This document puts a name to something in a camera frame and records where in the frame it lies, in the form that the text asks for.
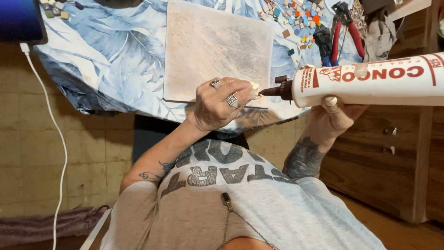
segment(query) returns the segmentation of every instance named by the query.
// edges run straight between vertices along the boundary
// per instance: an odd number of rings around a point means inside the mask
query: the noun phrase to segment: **chain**
[[[235,212],[243,221],[245,221],[245,223],[247,223],[260,237],[262,237],[262,239],[264,239],[264,241],[273,249],[276,250],[271,244],[270,242],[268,242],[264,236],[262,236],[262,234],[260,234],[255,228],[254,226],[252,226],[248,221],[246,221],[246,219],[244,219],[236,210],[233,209],[233,207],[228,206],[228,212],[226,214],[226,223],[225,223],[225,233],[223,235],[223,250],[225,250],[225,241],[226,241],[226,231],[228,228],[228,217],[230,216],[230,212]]]

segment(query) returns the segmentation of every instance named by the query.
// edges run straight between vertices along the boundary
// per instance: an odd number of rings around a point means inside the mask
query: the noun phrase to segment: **tablecloth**
[[[84,7],[79,10],[66,2],[69,20],[48,19],[44,15],[49,42],[37,45],[45,69],[72,105],[83,113],[93,111],[120,111],[182,122],[192,111],[193,104],[167,102],[163,96],[165,65],[165,38],[167,1],[163,0],[78,0]],[[209,8],[235,15],[260,19],[263,0],[190,0]],[[284,0],[274,1],[285,10]],[[301,36],[308,35],[305,28],[296,36],[284,39],[282,31],[292,27],[283,24],[284,17],[275,22],[271,86],[274,78],[287,75],[292,79],[298,66],[321,66],[318,47],[300,50]],[[321,23],[331,27],[333,14],[328,11]],[[295,54],[288,56],[293,48]],[[361,62],[350,35],[346,36],[340,64]],[[246,129],[270,126],[295,119],[309,109],[299,109],[294,103],[279,97],[270,99],[269,109],[244,109],[226,127],[226,133],[239,133]]]

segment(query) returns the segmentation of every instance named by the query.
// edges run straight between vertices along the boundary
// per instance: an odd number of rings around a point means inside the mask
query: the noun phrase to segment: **charging cable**
[[[48,98],[48,93],[46,92],[45,85],[43,84],[42,79],[40,78],[39,74],[37,73],[36,69],[34,68],[34,65],[32,64],[31,58],[29,57],[29,46],[26,43],[21,43],[20,44],[20,48],[22,49],[22,52],[26,55],[26,58],[28,59],[29,65],[31,66],[32,71],[34,72],[34,74],[36,75],[37,79],[39,80],[40,85],[42,85],[43,92],[45,93],[46,104],[48,105],[49,115],[51,116],[52,122],[54,123],[55,127],[57,128],[57,131],[59,132],[60,138],[62,138],[63,149],[65,150],[65,164],[63,165],[62,177],[60,178],[60,198],[59,198],[59,204],[57,205],[57,209],[55,210],[54,225],[53,225],[53,230],[52,230],[52,234],[53,234],[53,237],[54,237],[54,243],[52,245],[52,250],[56,250],[56,245],[57,245],[57,215],[59,214],[60,205],[62,204],[63,177],[65,175],[66,164],[68,162],[68,152],[66,151],[66,143],[65,143],[65,139],[63,138],[62,131],[60,131],[60,128],[57,125],[57,122],[55,121],[54,116],[52,115],[52,110],[51,110],[51,106],[49,105],[49,98]]]

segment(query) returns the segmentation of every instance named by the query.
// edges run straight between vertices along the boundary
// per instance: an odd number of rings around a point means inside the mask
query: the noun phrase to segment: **white plastic bottle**
[[[444,52],[302,69],[293,79],[292,95],[299,108],[320,105],[327,95],[350,104],[444,106]]]

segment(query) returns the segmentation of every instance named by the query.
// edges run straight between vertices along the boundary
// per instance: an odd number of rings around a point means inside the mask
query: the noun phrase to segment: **gray t-shirt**
[[[159,189],[129,186],[111,213],[103,250],[216,250],[223,244],[227,207],[221,194],[279,250],[385,249],[343,201],[312,177],[296,182],[243,147],[204,140],[187,149]],[[226,241],[263,240],[230,213]]]

